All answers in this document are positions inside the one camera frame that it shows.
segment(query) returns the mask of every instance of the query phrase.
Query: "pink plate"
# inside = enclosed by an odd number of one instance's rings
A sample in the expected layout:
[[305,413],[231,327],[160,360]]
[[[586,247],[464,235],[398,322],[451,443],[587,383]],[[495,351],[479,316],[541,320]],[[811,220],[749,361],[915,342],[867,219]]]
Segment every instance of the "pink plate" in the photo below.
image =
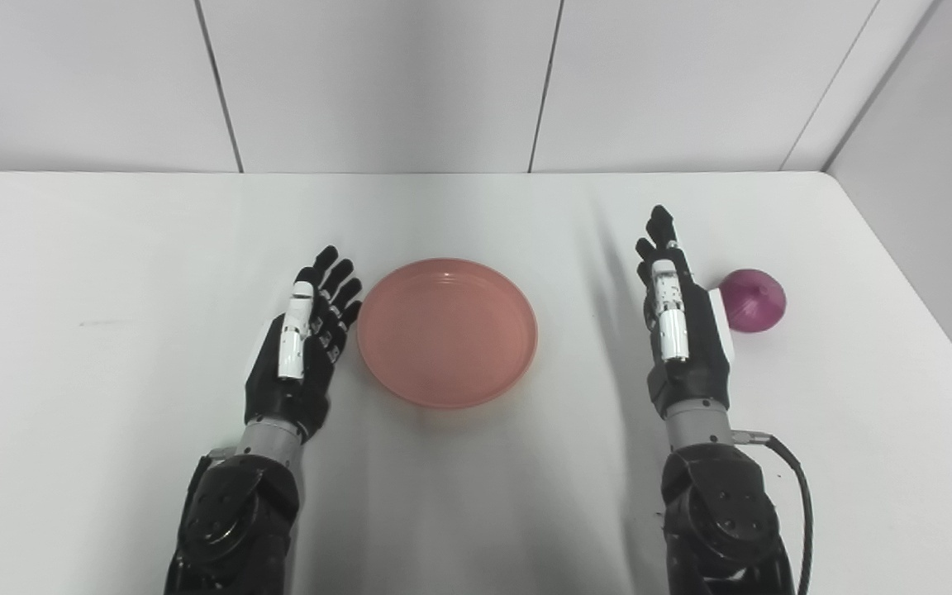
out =
[[468,260],[407,264],[377,283],[359,313],[359,351],[377,380],[440,409],[506,392],[531,364],[538,335],[521,290]]

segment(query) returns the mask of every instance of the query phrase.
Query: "robotic arm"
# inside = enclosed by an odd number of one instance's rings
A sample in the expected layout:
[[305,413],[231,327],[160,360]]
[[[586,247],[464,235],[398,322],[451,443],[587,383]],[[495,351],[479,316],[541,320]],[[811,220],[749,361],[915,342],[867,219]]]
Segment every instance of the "robotic arm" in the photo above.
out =
[[[672,451],[661,483],[669,590],[791,595],[793,577],[762,470],[735,443],[783,446],[768,434],[730,428],[730,365],[718,329],[725,321],[716,320],[710,295],[693,282],[664,207],[653,210],[646,230],[649,238],[638,240],[637,251],[654,356],[649,395],[666,421]],[[806,505],[802,477],[801,484]],[[809,545],[809,528],[807,534]],[[801,594],[808,555],[807,547]]]
[[326,393],[362,283],[325,248],[296,276],[245,384],[245,433],[203,456],[190,479],[166,594],[281,595],[302,505],[299,455],[329,412]]

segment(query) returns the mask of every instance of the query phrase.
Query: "white wall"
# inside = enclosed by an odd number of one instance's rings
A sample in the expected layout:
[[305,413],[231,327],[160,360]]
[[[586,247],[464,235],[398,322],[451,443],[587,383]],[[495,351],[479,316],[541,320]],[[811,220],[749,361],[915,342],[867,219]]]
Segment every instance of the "white wall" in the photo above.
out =
[[[929,1],[567,0],[535,169],[819,169]],[[559,0],[202,5],[248,170],[528,169]],[[0,0],[0,169],[236,170],[195,3]]]
[[559,0],[204,0],[245,172],[522,172]]
[[0,0],[0,169],[236,170],[193,4]]
[[831,166],[952,340],[952,0]]
[[820,169],[926,4],[567,0],[535,169]]

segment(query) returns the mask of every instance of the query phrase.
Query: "red onion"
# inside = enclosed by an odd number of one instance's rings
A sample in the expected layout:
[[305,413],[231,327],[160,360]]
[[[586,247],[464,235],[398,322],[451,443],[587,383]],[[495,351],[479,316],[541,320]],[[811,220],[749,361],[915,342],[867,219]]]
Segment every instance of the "red onion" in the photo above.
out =
[[718,289],[733,331],[762,332],[785,316],[785,289],[777,279],[755,269],[733,271]]

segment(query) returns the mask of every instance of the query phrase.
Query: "white table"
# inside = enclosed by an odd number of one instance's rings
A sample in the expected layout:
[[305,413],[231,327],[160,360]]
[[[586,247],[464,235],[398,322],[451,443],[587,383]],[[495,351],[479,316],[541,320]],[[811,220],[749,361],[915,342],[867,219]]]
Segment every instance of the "white table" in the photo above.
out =
[[[459,256],[540,322],[525,379],[418,409],[354,339],[307,447],[296,593],[664,593],[664,425],[632,245],[668,206],[699,281],[762,268],[735,428],[777,433],[816,506],[812,593],[952,593],[952,346],[824,174],[0,174],[0,594],[159,593],[197,458],[327,242],[367,287]],[[800,506],[763,464],[796,565]]]

